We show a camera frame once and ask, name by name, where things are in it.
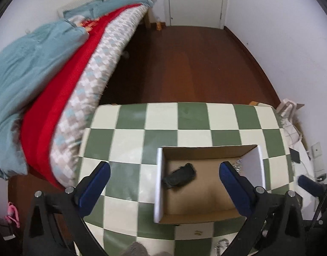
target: pink object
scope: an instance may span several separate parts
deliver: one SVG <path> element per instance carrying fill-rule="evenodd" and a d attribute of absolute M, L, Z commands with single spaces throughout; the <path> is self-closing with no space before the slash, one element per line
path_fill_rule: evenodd
<path fill-rule="evenodd" d="M 13 205 L 12 202 L 8 202 L 7 215 L 5 216 L 5 220 L 7 220 L 9 224 L 12 224 L 14 221 L 16 227 L 20 228 L 18 209 Z"/>

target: wooden floor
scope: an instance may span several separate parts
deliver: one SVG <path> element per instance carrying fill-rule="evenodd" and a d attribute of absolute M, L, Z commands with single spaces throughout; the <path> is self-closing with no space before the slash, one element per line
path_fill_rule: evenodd
<path fill-rule="evenodd" d="M 224 30 L 140 26 L 128 44 L 100 104 L 148 102 L 218 102 L 278 104 L 276 93 L 243 48 Z M 9 181 L 9 200 L 24 227 L 33 194 L 57 192 L 32 175 Z"/>

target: green and white tablecloth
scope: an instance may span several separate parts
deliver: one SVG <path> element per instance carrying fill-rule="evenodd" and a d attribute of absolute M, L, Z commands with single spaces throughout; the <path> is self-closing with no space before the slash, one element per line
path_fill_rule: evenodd
<path fill-rule="evenodd" d="M 215 255 L 214 244 L 232 241 L 244 218 L 214 223 L 160 225 L 153 222 L 156 152 L 161 146 L 259 144 L 266 188 L 284 194 L 293 188 L 292 165 L 283 128 L 271 107 L 213 103 L 102 105 L 86 128 L 77 181 L 101 160 L 111 178 L 91 215 L 89 229 L 110 256 L 132 242 L 149 254 Z"/>

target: door frame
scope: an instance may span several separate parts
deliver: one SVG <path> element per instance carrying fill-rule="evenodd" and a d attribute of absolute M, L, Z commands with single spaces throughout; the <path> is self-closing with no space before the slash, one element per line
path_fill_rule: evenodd
<path fill-rule="evenodd" d="M 222 1 L 221 14 L 219 20 L 219 29 L 224 29 L 227 4 L 228 4 L 228 0 Z M 165 17 L 166 17 L 165 19 L 166 26 L 171 26 L 171 10 L 170 10 L 169 0 L 163 0 L 163 6 L 164 6 Z"/>

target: bed leg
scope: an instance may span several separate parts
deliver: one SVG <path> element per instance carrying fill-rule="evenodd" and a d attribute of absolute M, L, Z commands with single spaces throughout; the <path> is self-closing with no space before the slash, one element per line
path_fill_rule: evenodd
<path fill-rule="evenodd" d="M 150 27 L 151 27 L 151 24 L 150 24 L 150 21 L 149 21 L 149 11 L 146 12 L 143 19 L 144 19 L 144 24 L 146 26 L 146 29 L 149 30 Z"/>

